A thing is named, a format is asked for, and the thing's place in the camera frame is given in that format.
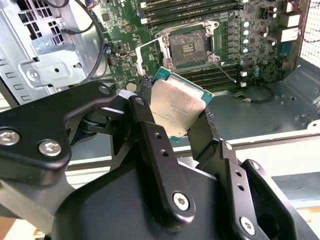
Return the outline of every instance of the green circuit board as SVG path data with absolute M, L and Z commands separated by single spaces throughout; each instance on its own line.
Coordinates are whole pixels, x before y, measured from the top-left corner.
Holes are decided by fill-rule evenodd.
M 207 20 L 218 22 L 219 27 L 213 31 L 212 38 L 214 54 L 220 57 L 219 61 L 214 64 L 197 63 L 193 67 L 192 62 L 187 62 L 177 71 L 184 78 L 213 92 L 239 87 L 239 84 L 228 79 L 217 65 L 235 79 L 238 79 L 239 72 L 245 69 L 248 75 L 242 81 L 247 85 L 254 85 L 261 79 L 275 82 L 282 78 L 281 63 L 285 56 L 290 54 L 290 47 L 288 43 L 284 47 L 280 42 L 276 46 L 267 42 L 267 39 L 274 39 L 269 36 L 273 36 L 278 27 L 276 18 L 261 17 L 264 14 L 262 9 L 270 6 L 277 7 L 278 13 L 281 13 L 280 2 L 266 0 L 250 0 L 244 4 L 229 0 L 97 0 L 93 11 L 104 27 L 111 50 L 108 64 L 118 89 L 125 88 L 128 82 L 137 84 L 142 78 L 137 71 L 136 47 L 154 40 L 158 37 L 157 33 L 167 28 L 183 24 L 188 26 Z M 245 22 L 249 22 L 248 27 L 244 27 Z M 181 32 L 191 36 L 194 31 L 201 31 L 201 26 L 198 30 L 195 28 L 178 28 L 172 31 L 170 36 Z M 244 31 L 248 31 L 249 35 L 244 35 Z M 259 35 L 261 31 L 267 31 L 268 38 L 263 39 Z M 242 43 L 244 39 L 248 40 L 248 44 Z M 208 50 L 208 42 L 206 39 L 206 49 L 201 51 Z M 194 49 L 192 44 L 186 46 L 187 51 Z M 141 55 L 143 69 L 148 76 L 154 77 L 163 65 L 164 56 L 159 43 L 155 41 L 142 47 Z

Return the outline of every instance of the screw hole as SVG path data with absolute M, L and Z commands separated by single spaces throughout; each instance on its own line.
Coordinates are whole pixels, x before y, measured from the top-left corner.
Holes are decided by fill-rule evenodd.
M 105 86 L 99 86 L 99 90 L 100 90 L 100 92 L 102 92 L 103 94 L 109 94 L 109 93 L 110 93 L 109 90 L 108 90 L 108 88 L 105 87 Z
M 238 184 L 238 188 L 241 190 L 241 191 L 244 191 L 245 188 L 241 185 L 241 184 Z
M 167 153 L 166 150 L 164 150 L 164 149 L 161 149 L 160 152 L 161 152 L 161 155 L 164 156 L 164 157 L 168 157 L 169 156 L 169 153 Z
M 117 129 L 120 127 L 120 122 L 118 120 L 113 120 L 111 123 L 110 123 L 110 127 L 113 128 L 113 129 Z
M 160 135 L 160 133 L 155 132 L 154 135 L 157 139 L 162 139 L 162 136 Z
M 242 174 L 239 171 L 235 171 L 235 173 L 239 176 L 242 177 Z

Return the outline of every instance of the gray surface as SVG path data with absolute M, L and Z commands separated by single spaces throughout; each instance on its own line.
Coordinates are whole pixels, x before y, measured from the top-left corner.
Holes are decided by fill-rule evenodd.
M 274 176 L 272 179 L 295 208 L 320 206 L 320 172 Z

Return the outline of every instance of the chip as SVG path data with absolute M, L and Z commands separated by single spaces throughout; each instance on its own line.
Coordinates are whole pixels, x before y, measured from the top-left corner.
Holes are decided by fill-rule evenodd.
M 110 21 L 110 16 L 109 16 L 108 13 L 104 13 L 104 14 L 102 14 L 101 16 L 102 16 L 102 20 L 103 20 L 104 22 Z
M 172 62 L 178 67 L 207 60 L 206 32 L 197 30 L 169 37 Z

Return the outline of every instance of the white connector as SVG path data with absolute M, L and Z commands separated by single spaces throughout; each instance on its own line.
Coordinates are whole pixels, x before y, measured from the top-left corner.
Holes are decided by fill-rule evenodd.
M 247 86 L 246 82 L 243 82 L 243 81 L 240 82 L 240 87 L 245 88 L 246 86 Z
M 241 77 L 246 77 L 246 76 L 248 76 L 248 72 L 246 72 L 246 71 L 241 71 L 241 72 L 240 72 L 240 76 L 241 76 Z

